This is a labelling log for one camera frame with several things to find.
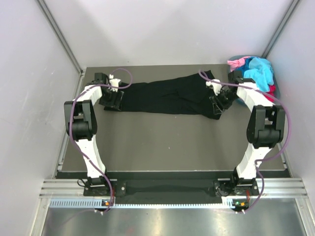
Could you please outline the black t shirt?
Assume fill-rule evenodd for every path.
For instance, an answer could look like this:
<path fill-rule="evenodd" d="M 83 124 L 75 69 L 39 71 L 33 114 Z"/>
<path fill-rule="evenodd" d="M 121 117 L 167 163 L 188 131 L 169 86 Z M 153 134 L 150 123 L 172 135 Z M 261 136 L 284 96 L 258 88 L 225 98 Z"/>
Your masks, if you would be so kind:
<path fill-rule="evenodd" d="M 220 119 L 210 97 L 214 92 L 199 74 L 176 79 L 135 83 L 124 89 L 122 112 L 147 112 L 171 115 L 203 115 Z"/>

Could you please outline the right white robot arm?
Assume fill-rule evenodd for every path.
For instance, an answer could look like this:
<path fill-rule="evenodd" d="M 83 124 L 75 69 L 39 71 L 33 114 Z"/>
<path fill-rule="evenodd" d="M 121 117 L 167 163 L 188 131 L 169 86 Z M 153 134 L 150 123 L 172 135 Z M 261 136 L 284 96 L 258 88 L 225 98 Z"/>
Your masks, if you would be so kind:
<path fill-rule="evenodd" d="M 284 137 L 284 108 L 268 100 L 254 79 L 243 78 L 239 71 L 228 74 L 228 83 L 210 80 L 206 86 L 214 92 L 210 99 L 216 112 L 224 112 L 235 100 L 241 99 L 251 113 L 246 129 L 249 144 L 243 159 L 234 169 L 230 180 L 215 181 L 216 195 L 257 194 L 256 171 L 265 156 Z"/>

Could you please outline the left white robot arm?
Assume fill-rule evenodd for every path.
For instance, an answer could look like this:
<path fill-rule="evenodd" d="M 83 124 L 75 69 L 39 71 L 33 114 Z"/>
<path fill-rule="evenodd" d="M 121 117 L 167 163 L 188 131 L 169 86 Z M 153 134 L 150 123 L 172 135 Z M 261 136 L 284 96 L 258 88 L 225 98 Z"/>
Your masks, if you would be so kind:
<path fill-rule="evenodd" d="M 124 92 L 121 80 L 113 74 L 95 73 L 94 80 L 83 91 L 63 105 L 66 132 L 74 147 L 82 154 L 87 167 L 87 180 L 82 181 L 86 196 L 113 197 L 113 187 L 106 175 L 96 143 L 97 121 L 94 105 L 118 109 Z"/>

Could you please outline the pink t shirt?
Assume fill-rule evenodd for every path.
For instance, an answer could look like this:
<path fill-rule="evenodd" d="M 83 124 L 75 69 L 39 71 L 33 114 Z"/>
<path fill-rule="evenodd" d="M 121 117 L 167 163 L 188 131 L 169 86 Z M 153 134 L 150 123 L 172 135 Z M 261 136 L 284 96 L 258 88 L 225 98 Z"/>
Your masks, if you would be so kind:
<path fill-rule="evenodd" d="M 228 60 L 227 64 L 230 66 L 230 72 L 236 70 L 237 68 L 245 65 L 246 60 L 250 58 L 250 56 L 245 56 L 236 60 Z"/>

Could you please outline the dark blue t shirt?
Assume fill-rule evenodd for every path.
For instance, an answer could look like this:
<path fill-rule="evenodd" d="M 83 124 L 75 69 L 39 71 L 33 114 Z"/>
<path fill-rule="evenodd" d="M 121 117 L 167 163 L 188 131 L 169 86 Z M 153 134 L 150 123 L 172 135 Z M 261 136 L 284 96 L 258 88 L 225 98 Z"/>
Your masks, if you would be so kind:
<path fill-rule="evenodd" d="M 242 73 L 242 75 L 244 75 L 244 73 L 249 70 L 249 61 L 247 61 L 244 65 L 240 66 L 240 67 L 237 67 L 235 69 L 235 71 L 240 71 Z"/>

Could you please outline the light cyan t shirt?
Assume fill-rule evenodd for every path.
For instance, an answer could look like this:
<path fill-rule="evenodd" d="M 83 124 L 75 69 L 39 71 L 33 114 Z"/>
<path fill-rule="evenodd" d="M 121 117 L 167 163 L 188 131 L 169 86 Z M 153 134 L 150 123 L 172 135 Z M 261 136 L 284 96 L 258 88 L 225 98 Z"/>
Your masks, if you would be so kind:
<path fill-rule="evenodd" d="M 267 59 L 252 57 L 248 59 L 244 78 L 251 78 L 262 92 L 269 92 L 269 86 L 274 85 L 274 71 L 271 62 Z"/>

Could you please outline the red t shirt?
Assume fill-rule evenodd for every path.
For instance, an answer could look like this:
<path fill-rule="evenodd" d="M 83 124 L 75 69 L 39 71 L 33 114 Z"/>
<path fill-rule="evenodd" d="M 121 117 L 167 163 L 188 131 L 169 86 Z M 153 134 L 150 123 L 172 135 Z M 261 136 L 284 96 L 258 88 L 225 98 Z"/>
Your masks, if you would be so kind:
<path fill-rule="evenodd" d="M 269 91 L 266 92 L 268 95 L 265 95 L 265 97 L 266 97 L 270 102 L 274 102 L 275 91 L 276 91 L 276 86 L 275 86 L 275 85 L 269 85 Z"/>

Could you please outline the blue-grey laundry basket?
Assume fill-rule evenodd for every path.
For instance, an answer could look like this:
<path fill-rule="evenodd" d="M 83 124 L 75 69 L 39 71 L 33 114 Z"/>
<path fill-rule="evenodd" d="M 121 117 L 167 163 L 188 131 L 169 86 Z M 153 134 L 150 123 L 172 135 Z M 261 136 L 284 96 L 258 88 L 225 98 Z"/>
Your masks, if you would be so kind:
<path fill-rule="evenodd" d="M 233 57 L 231 57 L 231 58 L 228 59 L 228 60 L 236 60 L 236 59 L 240 59 L 240 58 L 242 58 L 242 57 L 245 57 L 245 56 L 233 56 Z M 278 83 L 277 83 L 277 81 L 276 81 L 276 79 L 275 79 L 275 74 L 274 74 L 273 80 L 274 80 L 274 85 L 276 86 L 275 98 L 280 98 L 280 90 L 279 90 L 279 88 L 278 88 Z"/>

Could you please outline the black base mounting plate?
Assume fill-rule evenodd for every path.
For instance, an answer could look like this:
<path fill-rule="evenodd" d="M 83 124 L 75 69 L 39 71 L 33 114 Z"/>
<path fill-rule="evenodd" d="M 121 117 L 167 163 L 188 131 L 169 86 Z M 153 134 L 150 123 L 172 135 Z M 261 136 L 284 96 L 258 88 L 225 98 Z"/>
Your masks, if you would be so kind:
<path fill-rule="evenodd" d="M 255 180 L 235 185 L 231 180 L 217 179 L 118 179 L 111 180 L 112 196 L 126 197 L 135 194 L 205 194 L 209 197 L 244 196 L 259 194 Z"/>

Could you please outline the left aluminium corner post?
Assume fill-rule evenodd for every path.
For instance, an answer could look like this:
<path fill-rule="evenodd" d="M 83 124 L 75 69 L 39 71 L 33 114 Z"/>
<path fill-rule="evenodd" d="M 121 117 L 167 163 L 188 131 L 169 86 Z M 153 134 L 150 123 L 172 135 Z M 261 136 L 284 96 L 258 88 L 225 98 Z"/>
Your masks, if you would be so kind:
<path fill-rule="evenodd" d="M 35 0 L 36 4 L 38 5 L 39 9 L 43 13 L 46 21 L 48 22 L 49 26 L 51 27 L 52 31 L 54 32 L 55 36 L 57 37 L 59 43 L 61 44 L 62 48 L 64 49 L 66 55 L 70 59 L 72 65 L 74 66 L 75 70 L 82 75 L 83 69 L 81 68 L 78 60 L 76 59 L 73 51 L 71 50 L 63 32 L 61 31 L 55 17 L 53 16 L 51 10 L 49 9 L 46 1 L 44 0 Z"/>

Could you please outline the aluminium corner post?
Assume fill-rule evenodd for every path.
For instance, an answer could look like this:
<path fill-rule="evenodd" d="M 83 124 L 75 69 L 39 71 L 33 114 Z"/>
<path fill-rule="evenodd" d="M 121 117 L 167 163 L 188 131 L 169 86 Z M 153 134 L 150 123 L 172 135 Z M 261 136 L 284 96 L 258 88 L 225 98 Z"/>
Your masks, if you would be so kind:
<path fill-rule="evenodd" d="M 273 48 L 275 47 L 277 41 L 279 40 L 281 34 L 283 33 L 284 29 L 286 28 L 288 22 L 290 21 L 291 17 L 293 16 L 294 12 L 297 10 L 301 0 L 291 0 L 289 3 L 288 8 L 284 12 L 284 15 L 281 17 L 280 22 L 278 23 L 275 31 L 273 32 L 270 40 L 268 41 L 261 57 L 267 58 Z"/>
<path fill-rule="evenodd" d="M 39 9 L 43 13 L 46 21 L 48 22 L 49 26 L 51 27 L 52 31 L 54 32 L 55 36 L 57 37 L 59 43 L 61 44 L 62 48 L 64 49 L 66 55 L 70 59 L 72 65 L 74 66 L 75 70 L 82 75 L 83 69 L 81 68 L 78 60 L 76 59 L 73 51 L 71 50 L 63 32 L 61 31 L 55 17 L 53 16 L 51 10 L 49 9 L 46 1 L 44 0 L 35 0 L 36 4 L 38 5 Z"/>

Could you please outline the right aluminium corner post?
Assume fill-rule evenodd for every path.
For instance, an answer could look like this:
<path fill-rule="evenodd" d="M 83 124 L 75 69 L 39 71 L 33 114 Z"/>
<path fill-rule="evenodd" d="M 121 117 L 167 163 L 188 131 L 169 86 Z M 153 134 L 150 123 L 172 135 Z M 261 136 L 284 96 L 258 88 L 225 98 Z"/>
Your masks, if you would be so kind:
<path fill-rule="evenodd" d="M 284 15 L 281 17 L 280 22 L 278 23 L 275 31 L 273 32 L 270 40 L 268 41 L 261 57 L 267 58 L 273 48 L 275 47 L 277 41 L 279 40 L 281 34 L 283 33 L 284 29 L 286 28 L 288 22 L 290 21 L 291 17 L 293 16 L 294 12 L 297 10 L 301 0 L 291 0 L 289 3 L 288 8 L 284 12 Z"/>

